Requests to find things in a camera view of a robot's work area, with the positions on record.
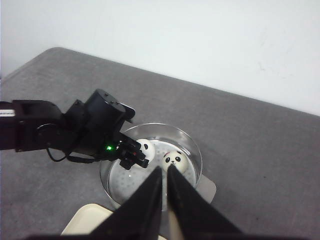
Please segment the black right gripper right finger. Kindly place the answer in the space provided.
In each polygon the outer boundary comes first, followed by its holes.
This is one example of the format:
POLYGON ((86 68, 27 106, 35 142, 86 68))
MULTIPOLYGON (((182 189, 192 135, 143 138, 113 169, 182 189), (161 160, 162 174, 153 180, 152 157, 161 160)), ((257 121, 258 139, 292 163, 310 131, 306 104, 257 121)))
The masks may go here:
POLYGON ((185 240, 245 240, 246 235, 207 203, 175 166, 167 170, 167 200, 185 240))

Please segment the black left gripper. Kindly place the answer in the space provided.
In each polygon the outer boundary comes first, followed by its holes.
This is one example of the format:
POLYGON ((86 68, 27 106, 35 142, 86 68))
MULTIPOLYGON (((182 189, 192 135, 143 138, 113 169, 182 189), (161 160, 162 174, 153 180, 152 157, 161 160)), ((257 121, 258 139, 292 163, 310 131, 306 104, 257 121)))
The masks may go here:
MULTIPOLYGON (((119 102, 103 89, 96 89, 86 102, 76 100, 67 110, 67 123, 75 139, 67 150, 67 159, 75 163, 93 163, 115 160, 117 145, 124 140, 120 130, 129 122, 135 110, 119 102)), ((133 140, 126 146, 119 165, 130 170, 133 165, 147 168, 149 160, 140 151, 141 145, 133 140)))

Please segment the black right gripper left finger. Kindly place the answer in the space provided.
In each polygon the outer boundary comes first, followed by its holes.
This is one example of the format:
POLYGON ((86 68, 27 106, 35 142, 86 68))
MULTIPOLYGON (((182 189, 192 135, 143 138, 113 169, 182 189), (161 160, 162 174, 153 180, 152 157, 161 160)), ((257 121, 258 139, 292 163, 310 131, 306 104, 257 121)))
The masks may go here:
POLYGON ((162 170, 156 167, 132 196, 89 234, 90 239, 157 240, 162 190, 162 170))

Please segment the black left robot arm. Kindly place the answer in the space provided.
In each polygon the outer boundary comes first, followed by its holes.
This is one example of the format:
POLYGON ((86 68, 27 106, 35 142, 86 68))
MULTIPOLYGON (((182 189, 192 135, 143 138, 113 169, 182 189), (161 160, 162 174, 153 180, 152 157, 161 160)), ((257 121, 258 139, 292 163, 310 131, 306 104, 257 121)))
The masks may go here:
POLYGON ((74 163, 120 161, 130 170, 133 165, 146 168, 150 159, 141 143, 121 133, 125 122, 136 112, 110 93, 96 89, 86 102, 77 99, 63 113, 46 100, 13 100, 0 103, 0 148, 28 152, 55 149, 74 163))

